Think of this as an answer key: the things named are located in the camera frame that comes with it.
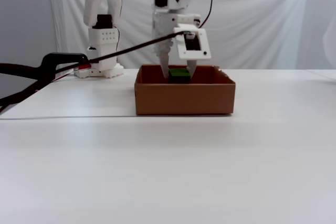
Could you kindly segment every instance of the white backdrop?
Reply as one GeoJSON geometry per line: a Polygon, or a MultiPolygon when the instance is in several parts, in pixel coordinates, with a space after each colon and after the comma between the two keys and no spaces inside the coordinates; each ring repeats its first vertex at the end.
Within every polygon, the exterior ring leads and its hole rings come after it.
{"type": "MultiPolygon", "coordinates": [[[[151,39],[151,3],[153,0],[123,0],[119,50],[151,39]]],[[[214,0],[212,14],[205,25],[212,51],[212,60],[203,64],[222,68],[297,69],[307,67],[307,53],[302,50],[310,44],[303,40],[302,24],[307,21],[307,0],[214,0]]],[[[83,24],[84,0],[62,0],[66,35],[66,50],[86,52],[87,27],[83,24]]],[[[191,13],[204,18],[209,0],[196,0],[190,5],[191,13]]],[[[170,63],[184,63],[173,48],[170,63]]],[[[158,63],[151,47],[119,57],[126,68],[138,68],[143,63],[158,63]]]]}

